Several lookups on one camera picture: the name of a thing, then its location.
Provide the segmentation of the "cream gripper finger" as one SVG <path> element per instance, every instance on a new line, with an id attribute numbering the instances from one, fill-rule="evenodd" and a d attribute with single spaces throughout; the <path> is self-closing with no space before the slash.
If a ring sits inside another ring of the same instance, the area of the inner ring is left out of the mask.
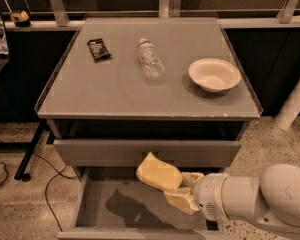
<path id="1" fill-rule="evenodd" d="M 164 191 L 164 196 L 171 206 L 186 214 L 192 215 L 195 212 L 200 211 L 200 207 L 195 202 L 194 197 L 191 194 L 190 187 L 182 187 L 176 190 L 166 190 Z"/>
<path id="2" fill-rule="evenodd" d="M 182 172 L 182 185 L 193 188 L 203 177 L 204 174 L 199 172 Z"/>

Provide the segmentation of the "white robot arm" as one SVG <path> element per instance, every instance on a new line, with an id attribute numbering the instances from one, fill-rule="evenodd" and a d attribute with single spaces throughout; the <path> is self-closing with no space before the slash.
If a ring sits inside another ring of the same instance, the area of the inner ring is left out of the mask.
<path id="1" fill-rule="evenodd" d="M 164 193 L 179 210 L 208 221 L 244 220 L 265 231 L 300 240 L 300 168 L 276 164 L 259 177 L 226 173 L 183 174 L 182 188 Z"/>

